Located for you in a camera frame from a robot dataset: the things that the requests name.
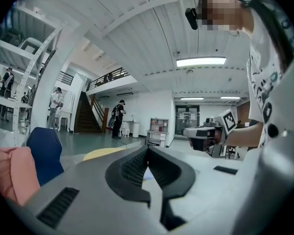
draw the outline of blue chair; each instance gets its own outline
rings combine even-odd
[[[26,145],[31,149],[40,186],[64,172],[60,163],[62,144],[55,130],[36,127]]]

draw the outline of yellow stool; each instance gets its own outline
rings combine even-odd
[[[125,148],[117,147],[117,148],[103,148],[103,149],[94,150],[94,151],[91,151],[91,152],[87,153],[85,155],[85,157],[83,158],[83,161],[98,158],[98,157],[108,155],[110,153],[114,153],[114,152],[121,151],[121,150],[124,150],[124,149]]]

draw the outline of door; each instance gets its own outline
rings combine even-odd
[[[175,114],[175,134],[182,135],[181,131],[188,127],[199,126],[198,105],[177,105]]]

